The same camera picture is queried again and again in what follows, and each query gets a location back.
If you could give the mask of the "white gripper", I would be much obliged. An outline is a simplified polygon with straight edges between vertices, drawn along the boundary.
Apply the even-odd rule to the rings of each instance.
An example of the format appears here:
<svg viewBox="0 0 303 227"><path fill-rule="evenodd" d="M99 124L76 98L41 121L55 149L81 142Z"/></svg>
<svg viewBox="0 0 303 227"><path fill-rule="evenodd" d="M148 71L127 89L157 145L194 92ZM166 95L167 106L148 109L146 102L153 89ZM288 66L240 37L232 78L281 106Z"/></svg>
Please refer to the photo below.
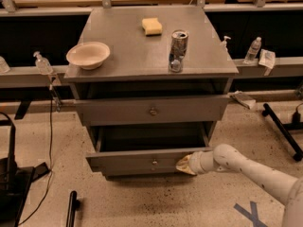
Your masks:
<svg viewBox="0 0 303 227"><path fill-rule="evenodd" d="M176 169L189 175L200 175L214 171L217 166L212 151L197 151L179 160Z"/></svg>

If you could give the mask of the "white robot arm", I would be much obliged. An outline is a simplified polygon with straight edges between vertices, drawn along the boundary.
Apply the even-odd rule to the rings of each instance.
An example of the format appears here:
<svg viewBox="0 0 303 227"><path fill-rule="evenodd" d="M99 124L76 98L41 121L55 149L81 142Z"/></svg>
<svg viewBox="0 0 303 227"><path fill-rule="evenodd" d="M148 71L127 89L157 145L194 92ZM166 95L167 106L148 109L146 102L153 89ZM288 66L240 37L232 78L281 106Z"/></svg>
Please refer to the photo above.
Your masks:
<svg viewBox="0 0 303 227"><path fill-rule="evenodd" d="M255 162L230 145L190 153L177 162L176 169L190 175L210 171L241 173L284 205L282 227L303 225L303 178Z"/></svg>

